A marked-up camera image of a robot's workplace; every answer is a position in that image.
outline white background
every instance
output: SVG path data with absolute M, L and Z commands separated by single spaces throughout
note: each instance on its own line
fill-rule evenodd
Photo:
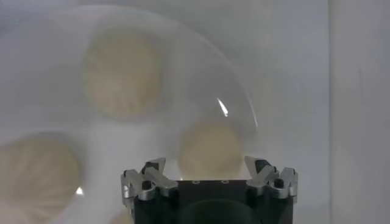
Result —
M 387 188 L 390 186 L 390 174 L 386 171 L 390 170 L 390 1 L 330 1 L 331 222 L 389 223 L 390 197 Z M 7 32 L 36 13 L 69 7 L 78 2 L 2 0 L 0 33 Z M 327 19 L 328 16 L 327 10 L 324 10 L 328 4 L 325 1 L 319 4 L 320 10 L 307 8 L 312 1 L 303 4 L 305 1 L 298 0 L 187 0 L 176 2 L 175 7 L 169 5 L 173 0 L 164 2 L 142 0 L 134 4 L 165 12 L 168 16 L 187 18 L 187 24 L 192 24 L 193 29 L 201 31 L 214 43 L 218 40 L 218 47 L 231 57 L 238 55 L 240 49 L 250 52 L 253 44 L 266 49 L 272 45 L 274 38 L 267 33 L 277 34 L 277 29 L 289 27 L 302 28 L 312 22 L 310 18 Z M 269 26 L 268 22 L 275 18 L 274 6 L 282 3 L 286 4 L 285 13 L 306 10 L 303 10 L 302 17 L 292 17 L 296 20 L 291 21 L 290 26 L 276 27 L 275 32 L 275 27 Z M 221 22 L 226 20 L 240 28 L 238 33 L 242 41 L 234 42 L 236 32 L 232 33 L 229 25 Z M 302 41 L 317 51 L 327 47 L 324 40 L 318 43 Z M 326 223 L 326 220 L 311 222 Z

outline steamed bun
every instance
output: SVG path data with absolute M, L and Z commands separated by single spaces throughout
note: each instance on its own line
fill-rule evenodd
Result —
M 91 103 L 118 119 L 152 106 L 161 90 L 161 61 L 156 47 L 130 30 L 109 30 L 90 45 L 83 80 Z
M 77 161 L 62 142 L 30 137 L 0 148 L 0 223 L 44 224 L 79 186 Z
M 243 147 L 228 124 L 200 123 L 181 138 L 179 168 L 184 179 L 235 178 L 242 160 Z

